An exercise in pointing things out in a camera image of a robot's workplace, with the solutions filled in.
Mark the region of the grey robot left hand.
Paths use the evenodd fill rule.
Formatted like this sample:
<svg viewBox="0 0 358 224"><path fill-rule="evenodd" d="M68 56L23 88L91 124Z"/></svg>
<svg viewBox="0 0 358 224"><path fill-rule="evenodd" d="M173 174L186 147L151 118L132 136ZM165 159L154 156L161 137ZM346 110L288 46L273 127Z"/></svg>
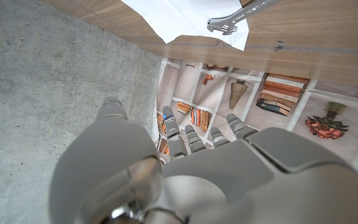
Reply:
<svg viewBox="0 0 358 224"><path fill-rule="evenodd" d="M262 131L227 117L235 141L213 128L208 149L163 109L170 159L121 102L58 160L49 192L53 223L358 223L358 172L289 131Z"/></svg>

